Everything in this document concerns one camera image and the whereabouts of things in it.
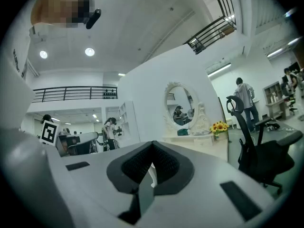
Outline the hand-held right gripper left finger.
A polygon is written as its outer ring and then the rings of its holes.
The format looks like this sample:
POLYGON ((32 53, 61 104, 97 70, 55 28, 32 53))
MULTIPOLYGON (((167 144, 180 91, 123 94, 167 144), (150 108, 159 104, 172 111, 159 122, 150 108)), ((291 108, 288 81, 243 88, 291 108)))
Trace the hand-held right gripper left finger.
POLYGON ((62 157, 60 193, 76 228, 151 228, 151 212, 131 224, 135 196, 119 192, 107 176, 115 159, 138 150, 143 142, 109 152, 62 157))

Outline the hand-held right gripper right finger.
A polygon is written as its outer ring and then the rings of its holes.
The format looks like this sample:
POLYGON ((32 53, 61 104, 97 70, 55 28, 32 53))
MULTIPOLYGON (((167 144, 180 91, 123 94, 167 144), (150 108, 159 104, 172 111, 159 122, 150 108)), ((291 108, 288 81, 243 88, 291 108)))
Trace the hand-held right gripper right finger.
POLYGON ((237 208, 221 187, 232 181, 262 210, 268 211, 274 198, 251 177, 213 155, 177 145, 164 146, 188 157, 194 175, 176 195, 157 196, 142 216, 144 228, 240 228, 245 225, 237 208))

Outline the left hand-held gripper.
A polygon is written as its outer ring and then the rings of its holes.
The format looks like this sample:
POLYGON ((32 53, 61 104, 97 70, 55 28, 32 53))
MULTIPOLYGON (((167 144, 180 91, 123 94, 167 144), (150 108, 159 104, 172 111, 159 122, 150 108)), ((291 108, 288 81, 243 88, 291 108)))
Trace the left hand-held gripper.
POLYGON ((40 136, 40 142, 45 144, 56 144, 59 124, 44 121, 40 136))

